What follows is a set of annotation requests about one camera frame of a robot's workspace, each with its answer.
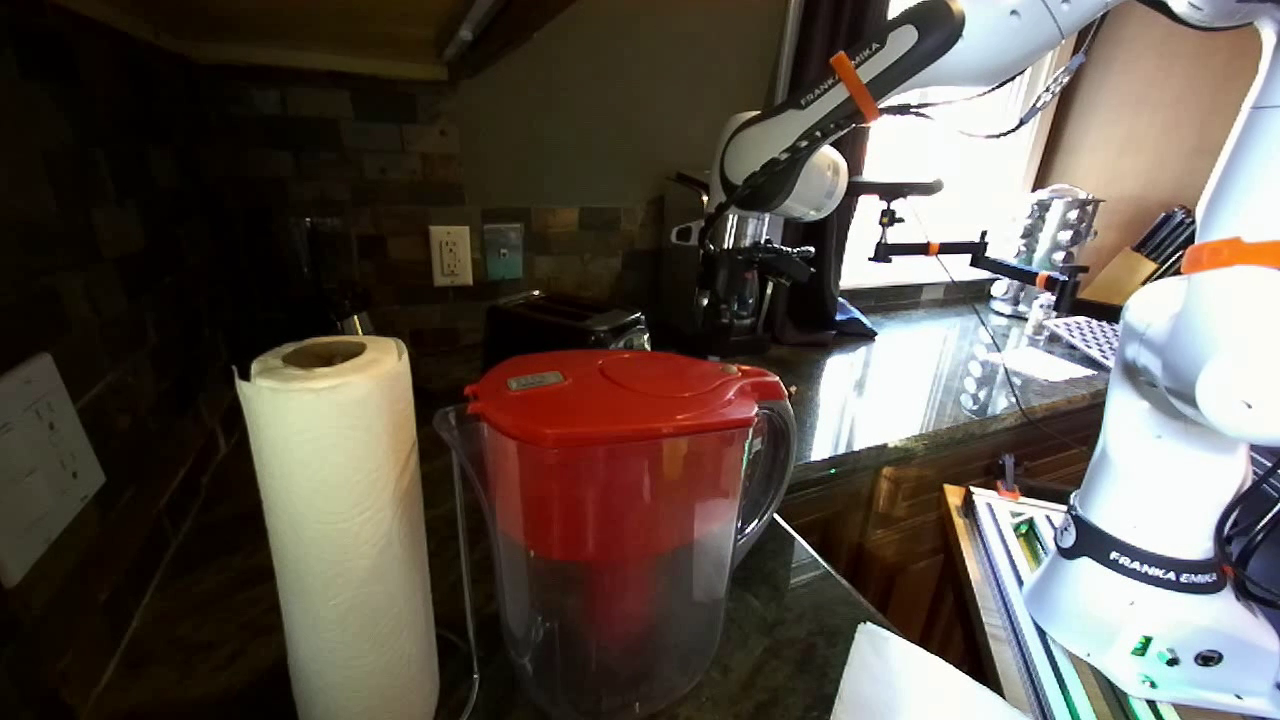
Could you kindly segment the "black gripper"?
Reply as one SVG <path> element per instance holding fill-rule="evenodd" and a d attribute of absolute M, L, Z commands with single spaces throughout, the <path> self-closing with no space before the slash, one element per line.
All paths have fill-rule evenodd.
<path fill-rule="evenodd" d="M 670 326 L 698 352 L 768 345 L 771 291 L 811 278 L 811 246 L 787 246 L 778 213 L 721 206 L 670 231 Z"/>

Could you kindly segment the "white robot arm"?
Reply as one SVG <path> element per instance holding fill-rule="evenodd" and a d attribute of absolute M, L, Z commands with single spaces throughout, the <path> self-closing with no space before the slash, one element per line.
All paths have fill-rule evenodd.
<path fill-rule="evenodd" d="M 827 75 L 724 123 L 712 197 L 746 213 L 822 220 L 848 175 L 826 149 L 916 93 L 1025 73 L 1119 0 L 916 0 Z M 1025 586 L 1061 649 L 1145 702 L 1280 715 L 1280 639 L 1229 519 L 1252 492 L 1252 453 L 1280 443 L 1280 109 L 1259 69 L 1197 206 L 1202 240 L 1119 313 L 1102 440 Z"/>

